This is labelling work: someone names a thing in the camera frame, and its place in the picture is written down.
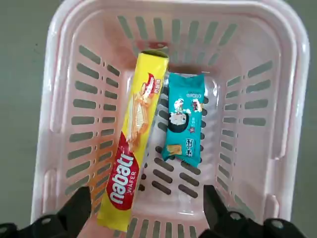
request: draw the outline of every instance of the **gray floor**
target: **gray floor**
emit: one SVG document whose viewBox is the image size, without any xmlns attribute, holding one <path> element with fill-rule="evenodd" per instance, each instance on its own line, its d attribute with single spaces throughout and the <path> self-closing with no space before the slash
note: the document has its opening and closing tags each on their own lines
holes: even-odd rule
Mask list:
<svg viewBox="0 0 317 238">
<path fill-rule="evenodd" d="M 0 223 L 29 223 L 49 22 L 61 0 L 2 0 L 0 3 Z M 293 222 L 315 237 L 317 194 L 316 10 L 314 0 L 288 1 L 302 17 L 311 42 L 302 139 L 294 195 Z"/>
</svg>

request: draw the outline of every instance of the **blue snack wrapper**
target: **blue snack wrapper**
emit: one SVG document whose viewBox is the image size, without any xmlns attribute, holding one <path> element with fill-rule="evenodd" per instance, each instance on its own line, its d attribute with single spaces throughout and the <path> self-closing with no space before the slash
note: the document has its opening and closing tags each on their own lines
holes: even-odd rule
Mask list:
<svg viewBox="0 0 317 238">
<path fill-rule="evenodd" d="M 200 132 L 205 93 L 204 75 L 169 76 L 168 128 L 162 157 L 175 155 L 197 167 L 200 163 Z"/>
</svg>

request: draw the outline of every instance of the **yellow wafer package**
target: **yellow wafer package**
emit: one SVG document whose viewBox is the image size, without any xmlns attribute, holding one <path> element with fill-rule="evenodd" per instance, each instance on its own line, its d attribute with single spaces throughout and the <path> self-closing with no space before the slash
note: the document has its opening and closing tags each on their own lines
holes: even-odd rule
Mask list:
<svg viewBox="0 0 317 238">
<path fill-rule="evenodd" d="M 127 232 L 167 65 L 168 57 L 161 52 L 142 52 L 138 56 L 115 161 L 98 213 L 99 225 Z"/>
</svg>

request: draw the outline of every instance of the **pink plastic basket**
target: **pink plastic basket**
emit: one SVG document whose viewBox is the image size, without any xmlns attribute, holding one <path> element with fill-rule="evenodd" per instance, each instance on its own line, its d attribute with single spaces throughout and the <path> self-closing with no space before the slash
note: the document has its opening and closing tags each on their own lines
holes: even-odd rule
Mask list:
<svg viewBox="0 0 317 238">
<path fill-rule="evenodd" d="M 167 94 L 127 237 L 196 237 L 208 225 L 203 185 L 261 223 L 290 219 L 309 42 L 279 0 L 66 0 L 48 33 L 32 221 L 83 185 L 93 215 L 81 237 L 125 237 L 96 213 L 117 149 L 139 51 L 160 48 L 172 72 L 206 72 L 202 162 L 161 160 Z"/>
</svg>

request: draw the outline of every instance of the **food package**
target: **food package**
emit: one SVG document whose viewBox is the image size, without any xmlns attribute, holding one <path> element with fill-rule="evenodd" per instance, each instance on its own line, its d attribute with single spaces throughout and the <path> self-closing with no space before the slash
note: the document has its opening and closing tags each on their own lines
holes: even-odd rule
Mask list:
<svg viewBox="0 0 317 238">
<path fill-rule="evenodd" d="M 205 93 L 204 75 L 169 75 L 168 127 L 162 157 L 176 156 L 197 167 L 200 163 L 200 132 Z"/>
<path fill-rule="evenodd" d="M 158 51 L 138 56 L 117 153 L 98 213 L 99 225 L 127 232 L 167 65 L 168 57 Z"/>
</svg>

